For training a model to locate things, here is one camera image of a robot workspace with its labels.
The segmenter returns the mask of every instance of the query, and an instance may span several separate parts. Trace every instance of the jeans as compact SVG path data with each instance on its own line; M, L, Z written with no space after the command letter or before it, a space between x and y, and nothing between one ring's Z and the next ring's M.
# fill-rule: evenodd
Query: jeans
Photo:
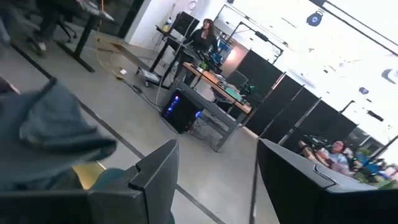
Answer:
M50 41L57 29L60 14L49 0L36 0L36 5L43 15L43 20L35 36L39 42Z
M182 69L184 68L184 65L183 65L184 62L191 63L192 61L193 61L193 59L191 58L191 56L185 54L184 52L181 54L180 60L178 61L177 70L175 71L174 80L179 75L179 73L182 72ZM187 85L190 85L192 83L192 81L195 79L195 76L192 75L190 72L187 72L187 71L184 71L184 72L185 72L184 83Z

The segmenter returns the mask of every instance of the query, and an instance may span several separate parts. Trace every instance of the chair leg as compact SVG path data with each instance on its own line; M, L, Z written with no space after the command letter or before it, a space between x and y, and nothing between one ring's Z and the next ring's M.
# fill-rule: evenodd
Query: chair leg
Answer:
M74 39L77 39L77 33L76 33L76 31L72 28L72 27L70 27L70 25L68 25L68 24L63 24L67 29L69 29L69 31L71 31L72 33L73 33L73 38Z
M62 22L59 22L58 25L59 25L59 26L61 27L61 29L67 34L67 36L68 36L68 42L69 42L69 43L72 42L72 37L70 36L70 34L69 34L67 28L65 27L65 24L62 23Z

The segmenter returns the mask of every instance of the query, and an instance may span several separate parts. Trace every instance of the grey floor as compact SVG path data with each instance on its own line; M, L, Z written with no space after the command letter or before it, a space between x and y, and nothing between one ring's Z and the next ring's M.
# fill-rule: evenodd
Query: grey floor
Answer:
M47 58L38 58L22 39L15 43L143 155L150 154L169 139L178 139L178 184L182 190L176 191L172 206L177 224L248 223L256 139L239 129L225 145L224 152L215 153L208 141L189 134L175 134L156 110L110 72L123 67L127 70L126 79L142 86L142 80L134 76L136 66L122 55L96 52L92 45L90 47L95 42L94 37L90 38L81 57L96 69L95 73L87 72L56 44L47 46ZM0 67L0 75L20 91L38 89L47 81L13 49L8 59L0 61ZM157 89L142 89L155 101ZM100 126L90 115L85 115L89 122ZM137 155L120 142L118 150L102 164L107 168L126 169L137 161ZM257 191L256 223L278 223L261 181Z

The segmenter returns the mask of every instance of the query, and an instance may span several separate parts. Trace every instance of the desk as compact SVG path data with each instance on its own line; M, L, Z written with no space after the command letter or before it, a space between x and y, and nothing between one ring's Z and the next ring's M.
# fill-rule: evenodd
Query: desk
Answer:
M156 66L159 64L160 60L164 56L164 53L166 52L168 46L171 46L171 48L173 48L174 50L177 50L180 45L180 42L175 37L171 36L169 32L164 31L159 26L156 26L156 31L160 32L163 35L163 38L166 37L167 40L165 41L165 44L163 45L162 50L160 50L159 54L156 56L154 63L152 64L152 66L149 69L149 72L151 72L151 73L154 72ZM178 58L180 57L182 50L183 50L183 47L181 47L181 50L176 53L174 59L170 63L169 67L166 69L166 72L163 74L163 77L161 77L160 75L157 75L159 77L159 79L162 80L162 83L161 83L162 88L169 89L169 87L163 86L163 82L166 79L167 75L169 75L169 73L171 72L171 70L172 70L174 64L176 63L176 61L178 60ZM154 84L154 85L159 85L159 83L154 82L150 79L147 79L146 82Z
M249 105L243 104L241 102L238 102L235 98L233 98L230 94L228 94L222 87L218 85L218 82L220 81L215 75L213 75L210 72L204 71L203 73L199 72L195 68L193 68L193 65L191 63L184 62L184 67L192 72L194 75L198 76L199 79L204 78L203 80L207 82L211 87L213 87L215 90L217 90L219 93L221 93L227 100L233 102L233 105L237 106L239 109L241 109L244 113L249 114L251 111L251 107Z
M203 77L204 81L209 83L214 89L219 91L226 98L232 98L232 96L228 95L227 92L224 91L224 89L222 89L220 86L217 85L219 80L214 75L208 72L200 73L199 71L194 70L194 68L191 69L189 63L185 63L184 65L195 75ZM221 139L218 141L217 145L215 147L212 147L212 150L214 150L215 152L221 152L221 148L224 146L225 142L241 126L241 122L243 121L243 119L247 116L248 113L250 113L251 107L248 105L243 105L235 100L234 104L241 109L241 114L238 116L237 119L233 119L231 116L225 113L225 111L219 108L215 103L204 99L204 97L202 97L199 93L197 93L190 86L185 84L182 81L183 74L184 74L183 72L177 74L175 81L170 86L169 91L167 92L166 96L164 97L160 105L165 106L177 89L183 91L184 94L190 95L196 101L196 103L201 104L204 107L204 109L210 112L214 117L218 118L218 120L220 120L227 127L225 129L220 124L214 122L211 118L207 117L205 113L202 113L200 116L200 118L205 123L207 123L210 127L212 127L222 136Z
M87 62L85 62L81 57L81 51L83 50L83 47L86 45L87 39L90 36L91 30L94 28L94 26L97 24L97 22L100 19L106 19L109 21L112 21L113 19L109 16L105 16L104 14L92 14L89 11L85 11L86 13L90 14L90 17L87 21L87 24L85 26L85 29L83 33L81 34L79 43L76 46L75 51L72 51L69 47L67 47L63 42L57 41L58 46L64 50L68 55L70 55L73 59L75 59L77 62L79 62L80 65L85 67L89 72L95 72L94 68L91 67Z

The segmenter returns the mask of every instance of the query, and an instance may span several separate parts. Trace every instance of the office divider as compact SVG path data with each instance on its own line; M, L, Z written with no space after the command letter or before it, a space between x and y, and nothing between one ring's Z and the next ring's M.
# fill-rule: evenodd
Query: office divider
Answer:
M289 77L284 78L285 82L295 82ZM281 84L275 89L277 91L282 88ZM289 91L292 87L286 85L284 91ZM262 138L266 138L274 143L278 143L286 133L294 126L294 124L308 111L308 109L318 100L318 98L307 89L301 89L297 96L284 108L283 112L272 122L272 124L263 131Z
M248 83L255 86L253 94L246 97L252 108L260 105L262 99L269 93L271 87L282 75L282 72L278 68L252 50L246 54L236 71L248 78ZM224 111L228 111L232 107L229 103L217 103L217 105ZM237 118L240 110L233 107L229 114Z
M298 152L299 140L305 134L322 136L331 142L345 140L356 126L357 124L321 101L282 146Z
M276 118L279 112L286 106L289 106L289 103L292 101L293 97L297 94L301 87L302 86L300 86L297 82L285 76L277 85L275 90L258 107L258 110L248 121L246 127L252 132L256 133L258 136L261 135L267 125L269 125L269 123ZM286 120L284 113L280 114L275 121L278 125L282 126L285 126L286 123L290 123ZM263 134L262 138L267 138L271 141L274 141L274 138L277 138L277 136L280 134L282 135L280 138L282 138L285 135L285 132L280 132L283 132L283 130L284 128L273 128L271 132Z

